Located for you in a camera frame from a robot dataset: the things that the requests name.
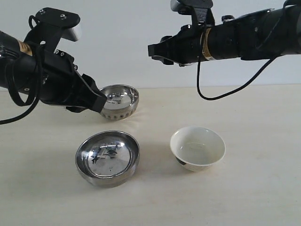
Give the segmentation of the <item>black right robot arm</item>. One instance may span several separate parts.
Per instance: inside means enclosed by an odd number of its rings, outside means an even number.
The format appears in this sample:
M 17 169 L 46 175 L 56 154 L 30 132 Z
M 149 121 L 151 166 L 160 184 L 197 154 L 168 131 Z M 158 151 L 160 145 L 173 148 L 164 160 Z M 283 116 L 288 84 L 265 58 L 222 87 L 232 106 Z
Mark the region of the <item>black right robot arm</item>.
M 176 35 L 148 46 L 148 55 L 165 65 L 240 58 L 271 59 L 301 52 L 301 3 L 287 0 L 239 17 L 224 15 L 216 24 L 211 0 L 173 0 L 171 10 L 191 17 Z

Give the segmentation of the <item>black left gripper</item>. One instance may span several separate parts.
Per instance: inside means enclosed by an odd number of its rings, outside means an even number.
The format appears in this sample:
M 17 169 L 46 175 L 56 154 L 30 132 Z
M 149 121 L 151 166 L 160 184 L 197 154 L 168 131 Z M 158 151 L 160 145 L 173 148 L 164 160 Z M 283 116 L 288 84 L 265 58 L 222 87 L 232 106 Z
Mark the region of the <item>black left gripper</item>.
M 107 97 L 92 77 L 78 72 L 73 56 L 60 50 L 45 51 L 43 56 L 41 102 L 63 106 L 73 113 L 103 110 Z

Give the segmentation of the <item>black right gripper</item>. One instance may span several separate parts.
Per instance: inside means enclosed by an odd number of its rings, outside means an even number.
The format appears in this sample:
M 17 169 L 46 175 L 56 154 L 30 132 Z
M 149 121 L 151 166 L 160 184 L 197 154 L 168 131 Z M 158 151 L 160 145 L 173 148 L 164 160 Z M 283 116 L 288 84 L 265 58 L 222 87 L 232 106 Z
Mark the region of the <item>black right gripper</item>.
M 193 65 L 202 58 L 200 49 L 205 30 L 205 25 L 197 28 L 184 25 L 176 35 L 164 36 L 159 43 L 148 45 L 148 56 L 164 65 Z

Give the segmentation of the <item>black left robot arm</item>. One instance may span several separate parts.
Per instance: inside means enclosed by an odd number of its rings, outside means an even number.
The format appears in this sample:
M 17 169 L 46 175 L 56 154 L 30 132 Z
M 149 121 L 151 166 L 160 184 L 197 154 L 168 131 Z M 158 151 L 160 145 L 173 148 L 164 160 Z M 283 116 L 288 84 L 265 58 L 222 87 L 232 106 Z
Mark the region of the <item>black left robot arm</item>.
M 39 75 L 35 57 L 36 43 L 21 42 L 0 33 L 0 85 L 16 97 L 28 95 Z M 100 113 L 107 101 L 93 78 L 79 74 L 74 57 L 60 50 L 44 50 L 39 100 L 62 106 L 74 113 L 86 109 Z

